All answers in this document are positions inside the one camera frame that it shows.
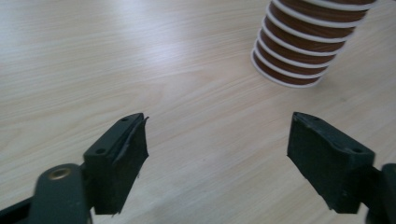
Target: table surface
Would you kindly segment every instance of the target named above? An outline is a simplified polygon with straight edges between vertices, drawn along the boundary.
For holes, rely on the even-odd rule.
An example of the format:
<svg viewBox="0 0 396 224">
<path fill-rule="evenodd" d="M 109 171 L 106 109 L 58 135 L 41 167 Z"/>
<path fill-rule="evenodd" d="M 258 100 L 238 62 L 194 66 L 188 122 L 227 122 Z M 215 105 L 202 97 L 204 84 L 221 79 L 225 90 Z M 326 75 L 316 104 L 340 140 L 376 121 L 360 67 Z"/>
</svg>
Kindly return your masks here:
<svg viewBox="0 0 396 224">
<path fill-rule="evenodd" d="M 122 213 L 95 223 L 363 223 L 330 211 L 286 156 L 293 111 L 396 162 L 396 3 L 370 10 L 310 89 L 261 76 L 259 0 L 2 1 L 0 208 L 118 119 L 149 116 Z"/>
</svg>

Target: table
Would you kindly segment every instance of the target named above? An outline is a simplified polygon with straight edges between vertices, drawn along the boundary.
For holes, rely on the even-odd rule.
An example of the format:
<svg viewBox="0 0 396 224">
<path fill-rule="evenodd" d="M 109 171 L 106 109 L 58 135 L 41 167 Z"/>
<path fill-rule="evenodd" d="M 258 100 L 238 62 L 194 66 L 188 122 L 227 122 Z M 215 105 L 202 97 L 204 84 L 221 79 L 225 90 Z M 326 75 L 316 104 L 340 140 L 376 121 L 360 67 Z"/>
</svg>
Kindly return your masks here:
<svg viewBox="0 0 396 224">
<path fill-rule="evenodd" d="M 290 89 L 251 65 L 268 0 L 0 3 L 0 208 L 118 119 L 149 116 L 149 158 L 95 223 L 363 223 L 330 211 L 286 156 L 293 111 L 396 162 L 396 3 L 380 0 L 328 74 Z"/>
</svg>

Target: cup rim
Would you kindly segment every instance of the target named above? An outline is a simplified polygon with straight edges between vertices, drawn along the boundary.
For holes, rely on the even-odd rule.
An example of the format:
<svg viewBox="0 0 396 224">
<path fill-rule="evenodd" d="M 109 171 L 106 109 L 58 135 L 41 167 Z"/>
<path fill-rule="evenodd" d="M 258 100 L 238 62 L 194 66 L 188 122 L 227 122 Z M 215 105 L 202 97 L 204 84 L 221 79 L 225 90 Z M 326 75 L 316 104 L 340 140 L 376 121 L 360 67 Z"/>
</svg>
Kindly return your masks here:
<svg viewBox="0 0 396 224">
<path fill-rule="evenodd" d="M 334 60 L 334 59 L 331 59 L 331 60 L 329 60 L 326 63 L 301 63 L 301 62 L 294 61 L 292 59 L 288 59 L 286 57 L 283 57 L 282 55 L 280 55 L 280 54 L 276 53 L 275 51 L 271 50 L 265 44 L 265 42 L 260 38 L 259 35 L 257 36 L 257 40 L 258 40 L 260 46 L 262 46 L 262 48 L 264 48 L 265 51 L 267 51 L 269 54 L 271 54 L 272 56 L 274 56 L 275 58 L 277 58 L 278 60 L 280 60 L 280 61 L 282 61 L 284 63 L 289 63 L 289 64 L 294 65 L 294 66 L 304 67 L 304 68 L 320 68 L 320 67 L 324 67 L 324 66 L 329 66 L 332 63 L 332 61 Z"/>
<path fill-rule="evenodd" d="M 323 1 L 323 0 L 303 0 L 303 1 L 308 2 L 312 5 L 316 5 L 318 7 L 326 7 L 326 8 L 336 9 L 336 10 L 341 10 L 341 11 L 369 10 L 370 8 L 374 7 L 377 3 L 376 0 L 371 4 L 365 4 L 365 5 L 339 4 L 339 3 Z"/>
<path fill-rule="evenodd" d="M 325 70 L 314 74 L 314 75 L 301 75 L 301 74 L 296 74 L 296 73 L 292 73 L 286 70 L 283 70 L 282 68 L 277 67 L 276 65 L 268 62 L 264 57 L 262 57 L 262 55 L 259 53 L 257 46 L 258 45 L 258 41 L 256 40 L 255 45 L 254 45 L 254 52 L 256 53 L 256 56 L 259 58 L 259 60 L 264 63 L 265 65 L 267 65 L 269 68 L 277 71 L 278 73 L 287 76 L 287 77 L 296 77 L 296 78 L 300 78 L 300 79 L 309 79 L 309 78 L 315 78 L 315 77 L 322 77 L 328 70 L 329 68 L 326 68 Z"/>
<path fill-rule="evenodd" d="M 318 83 L 323 79 L 323 77 L 320 77 L 320 78 L 319 78 L 318 80 L 316 80 L 315 82 L 309 83 L 309 84 L 306 84 L 306 85 L 295 85 L 295 84 L 290 84 L 290 83 L 287 83 L 287 82 L 283 82 L 283 81 L 278 80 L 278 79 L 276 79 L 276 78 L 274 78 L 274 77 L 271 77 L 270 75 L 268 75 L 268 74 L 266 74 L 264 71 L 262 71 L 262 70 L 260 69 L 260 67 L 259 67 L 259 66 L 256 64 L 256 62 L 254 61 L 254 58 L 253 58 L 253 55 L 254 55 L 254 54 L 255 54 L 255 53 L 254 53 L 254 50 L 251 51 L 251 53 L 250 53 L 250 61 L 252 62 L 253 66 L 256 68 L 256 70 L 257 70 L 260 74 L 262 74 L 262 76 L 264 76 L 264 77 L 270 79 L 271 81 L 273 81 L 273 82 L 275 82 L 275 83 L 277 83 L 277 84 L 279 84 L 279 85 L 286 86 L 286 87 L 291 87 L 291 88 L 309 88 L 309 87 L 314 87 L 314 86 L 318 85 Z"/>
<path fill-rule="evenodd" d="M 294 9 L 283 5 L 281 2 L 279 2 L 279 0 L 272 0 L 272 2 L 279 10 L 283 11 L 289 16 L 292 16 L 297 20 L 305 21 L 318 26 L 331 27 L 331 28 L 351 28 L 360 25 L 363 21 L 363 20 L 349 21 L 349 22 L 323 21 L 310 16 L 306 16 L 303 13 L 295 11 Z"/>
<path fill-rule="evenodd" d="M 300 31 L 296 31 L 294 29 L 291 29 L 289 26 L 283 24 L 281 21 L 279 21 L 277 18 L 275 18 L 275 16 L 270 12 L 269 6 L 266 9 L 266 17 L 274 25 L 276 25 L 278 28 L 288 32 L 291 35 L 296 35 L 296 36 L 299 36 L 300 38 L 307 39 L 307 40 L 312 40 L 312 41 L 316 41 L 316 42 L 320 42 L 320 43 L 332 44 L 332 43 L 345 42 L 350 37 L 352 37 L 352 35 L 354 34 L 354 33 L 352 33 L 352 34 L 347 35 L 347 36 L 342 37 L 342 38 L 325 38 L 325 37 L 320 37 L 320 36 L 315 36 L 315 35 L 307 35 L 307 34 L 304 34 L 304 33 L 300 32 Z"/>
<path fill-rule="evenodd" d="M 295 46 L 293 46 L 291 44 L 288 44 L 285 41 L 283 41 L 282 39 L 276 37 L 273 33 L 271 33 L 271 31 L 268 30 L 268 28 L 266 27 L 265 24 L 262 25 L 262 30 L 268 35 L 268 37 L 270 37 L 272 40 L 274 40 L 277 44 L 281 45 L 282 47 L 285 47 L 286 49 L 290 49 L 290 50 L 293 50 L 293 51 L 296 51 L 296 52 L 299 52 L 299 53 L 302 53 L 302 54 L 306 54 L 306 55 L 311 55 L 311 56 L 332 56 L 334 54 L 338 54 L 344 48 L 344 46 L 343 46 L 340 49 L 337 49 L 337 50 L 331 51 L 331 52 L 317 52 L 317 51 L 311 51 L 311 50 L 306 50 L 306 49 L 300 49 L 300 48 L 297 48 L 297 47 L 295 47 Z"/>
</svg>

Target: wood grain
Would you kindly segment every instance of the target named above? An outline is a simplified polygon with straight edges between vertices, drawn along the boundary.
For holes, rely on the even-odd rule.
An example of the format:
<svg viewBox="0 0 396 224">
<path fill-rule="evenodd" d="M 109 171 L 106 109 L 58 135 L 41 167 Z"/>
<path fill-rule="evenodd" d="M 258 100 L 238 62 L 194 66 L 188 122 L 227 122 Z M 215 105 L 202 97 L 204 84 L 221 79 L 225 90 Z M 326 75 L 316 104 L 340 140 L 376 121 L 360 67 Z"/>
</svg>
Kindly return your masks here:
<svg viewBox="0 0 396 224">
<path fill-rule="evenodd" d="M 396 3 L 382 0 L 312 89 L 249 60 L 269 1 L 0 2 L 0 209 L 144 112 L 148 151 L 120 215 L 95 223 L 363 223 L 286 157 L 293 111 L 396 162 Z"/>
</svg>

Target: screw hole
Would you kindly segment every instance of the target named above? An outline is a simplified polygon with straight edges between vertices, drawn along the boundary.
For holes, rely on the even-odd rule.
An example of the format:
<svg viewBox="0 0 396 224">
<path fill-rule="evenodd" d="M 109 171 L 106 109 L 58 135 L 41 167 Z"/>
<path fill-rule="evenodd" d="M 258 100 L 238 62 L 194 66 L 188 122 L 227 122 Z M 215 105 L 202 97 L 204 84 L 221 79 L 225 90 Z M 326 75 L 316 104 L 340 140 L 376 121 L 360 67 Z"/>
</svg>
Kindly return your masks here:
<svg viewBox="0 0 396 224">
<path fill-rule="evenodd" d="M 356 153 L 362 153 L 363 152 L 363 150 L 361 150 L 360 148 L 352 148 L 352 151 L 356 152 Z"/>
<path fill-rule="evenodd" d="M 70 169 L 69 168 L 60 168 L 58 170 L 52 171 L 49 174 L 49 179 L 51 180 L 57 180 L 57 179 L 62 179 L 68 175 L 70 175 Z"/>
<path fill-rule="evenodd" d="M 106 152 L 106 150 L 104 148 L 99 148 L 99 149 L 96 149 L 96 151 L 95 151 L 95 153 L 98 155 L 103 154 L 105 152 Z"/>
</svg>

